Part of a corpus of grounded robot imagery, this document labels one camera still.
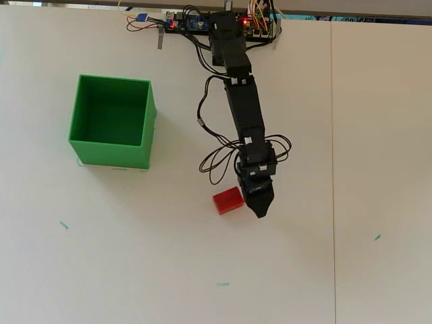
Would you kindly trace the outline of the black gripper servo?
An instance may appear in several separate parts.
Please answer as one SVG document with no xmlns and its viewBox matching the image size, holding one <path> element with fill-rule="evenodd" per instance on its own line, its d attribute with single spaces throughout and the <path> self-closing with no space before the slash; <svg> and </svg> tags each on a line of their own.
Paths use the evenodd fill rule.
<svg viewBox="0 0 432 324">
<path fill-rule="evenodd" d="M 238 158 L 238 183 L 243 199 L 257 218 L 263 218 L 274 199 L 273 180 L 270 176 L 276 173 L 275 149 L 270 141 L 265 141 L 260 148 L 247 144 L 240 148 Z M 265 178 L 259 181 L 250 179 L 259 177 Z"/>
</svg>

